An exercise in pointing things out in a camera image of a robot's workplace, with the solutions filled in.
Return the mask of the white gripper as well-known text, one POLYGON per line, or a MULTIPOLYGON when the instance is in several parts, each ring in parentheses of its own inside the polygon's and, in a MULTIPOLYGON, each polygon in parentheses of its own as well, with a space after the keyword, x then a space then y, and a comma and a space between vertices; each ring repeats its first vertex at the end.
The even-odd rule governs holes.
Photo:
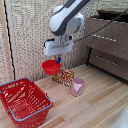
MULTIPOLYGON (((44 42, 44 54, 46 56, 54 56, 70 52, 73 47, 73 37, 71 35, 59 36, 53 39, 48 39, 44 42)), ((57 58, 56 63, 61 62, 61 57, 57 58)))

